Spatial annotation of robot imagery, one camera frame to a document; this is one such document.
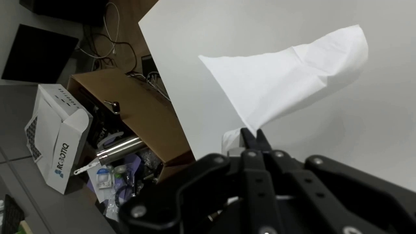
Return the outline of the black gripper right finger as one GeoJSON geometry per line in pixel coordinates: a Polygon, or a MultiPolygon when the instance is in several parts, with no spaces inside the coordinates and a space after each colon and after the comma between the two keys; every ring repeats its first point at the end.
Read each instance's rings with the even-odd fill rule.
{"type": "Polygon", "coordinates": [[[292,196],[320,234],[416,234],[416,194],[325,156],[304,162],[270,147],[257,131],[278,195],[292,196]]]}

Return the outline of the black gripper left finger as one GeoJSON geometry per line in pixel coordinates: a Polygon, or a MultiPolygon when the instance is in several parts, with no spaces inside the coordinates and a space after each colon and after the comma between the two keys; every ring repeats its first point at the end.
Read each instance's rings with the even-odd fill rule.
{"type": "Polygon", "coordinates": [[[278,210],[263,131],[243,129],[238,157],[209,153],[126,201],[126,234],[277,234],[278,210]]]}

